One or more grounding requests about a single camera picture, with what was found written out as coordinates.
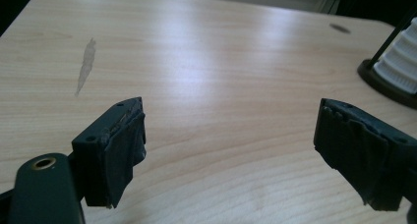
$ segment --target wood grain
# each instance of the wood grain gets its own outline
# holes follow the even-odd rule
[[[69,154],[108,107],[141,96],[148,157],[118,208],[85,207],[88,223],[405,223],[407,201],[363,206],[313,146],[322,97],[417,137],[416,111],[356,74],[391,31],[215,0],[31,0],[0,39],[0,193],[25,161]]]

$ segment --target wooden table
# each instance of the wooden table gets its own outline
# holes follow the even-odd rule
[[[407,201],[363,206],[313,146],[322,97],[417,137],[416,111],[356,74],[391,31],[216,0],[31,0],[0,39],[0,193],[24,162],[69,154],[108,107],[141,96],[148,157],[116,209],[83,204],[88,223],[405,223]]]

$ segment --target white ribbed object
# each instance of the white ribbed object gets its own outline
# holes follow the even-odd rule
[[[417,18],[374,65],[375,72],[407,93],[417,93]]]

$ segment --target dark oval spot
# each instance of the dark oval spot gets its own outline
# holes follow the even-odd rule
[[[340,25],[336,25],[336,24],[330,24],[330,26],[340,32],[346,33],[346,34],[350,34],[350,30],[348,28],[345,28],[343,26]]]

